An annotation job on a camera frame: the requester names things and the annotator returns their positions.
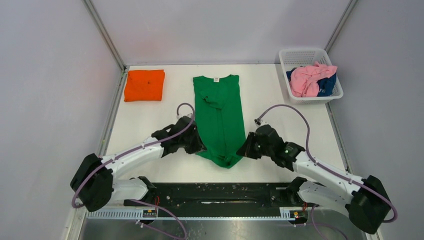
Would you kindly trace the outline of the green t shirt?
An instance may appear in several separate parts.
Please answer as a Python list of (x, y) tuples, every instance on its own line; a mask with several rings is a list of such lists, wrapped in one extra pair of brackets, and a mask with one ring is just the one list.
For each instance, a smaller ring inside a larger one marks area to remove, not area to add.
[(197, 155), (226, 169), (242, 159), (236, 152), (246, 140), (239, 80), (233, 74), (192, 79), (195, 122), (206, 147)]

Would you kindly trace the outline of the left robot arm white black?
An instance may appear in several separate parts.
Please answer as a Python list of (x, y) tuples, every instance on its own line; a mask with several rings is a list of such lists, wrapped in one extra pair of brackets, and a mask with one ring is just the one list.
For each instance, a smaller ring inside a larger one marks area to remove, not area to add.
[(207, 149), (196, 122), (186, 115), (129, 149), (104, 156), (87, 155), (70, 181), (70, 188), (74, 191), (72, 206), (95, 212), (109, 203), (126, 200), (138, 200), (144, 206), (152, 204), (154, 186), (146, 177), (122, 179), (122, 176), (179, 149), (189, 155)]

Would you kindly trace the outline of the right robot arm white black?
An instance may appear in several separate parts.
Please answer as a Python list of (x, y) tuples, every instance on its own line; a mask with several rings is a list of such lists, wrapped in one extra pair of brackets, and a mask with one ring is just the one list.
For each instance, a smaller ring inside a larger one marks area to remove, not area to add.
[(268, 124), (250, 132), (236, 153), (256, 160), (266, 156), (277, 166), (301, 174), (286, 193), (291, 205), (307, 202), (329, 208), (367, 234), (377, 232), (391, 209), (387, 191), (377, 177), (363, 178), (311, 159), (304, 147), (284, 141)]

